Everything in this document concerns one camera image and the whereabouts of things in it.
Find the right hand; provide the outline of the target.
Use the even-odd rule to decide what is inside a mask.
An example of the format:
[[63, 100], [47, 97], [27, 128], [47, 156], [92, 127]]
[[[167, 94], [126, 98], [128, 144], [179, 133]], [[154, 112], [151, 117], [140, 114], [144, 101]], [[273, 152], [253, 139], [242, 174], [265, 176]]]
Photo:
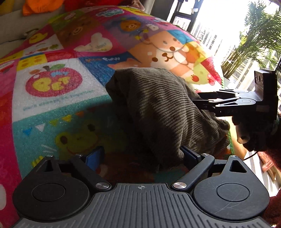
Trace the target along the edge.
[[265, 115], [234, 116], [237, 141], [248, 151], [265, 152], [280, 150], [280, 114], [269, 118]]

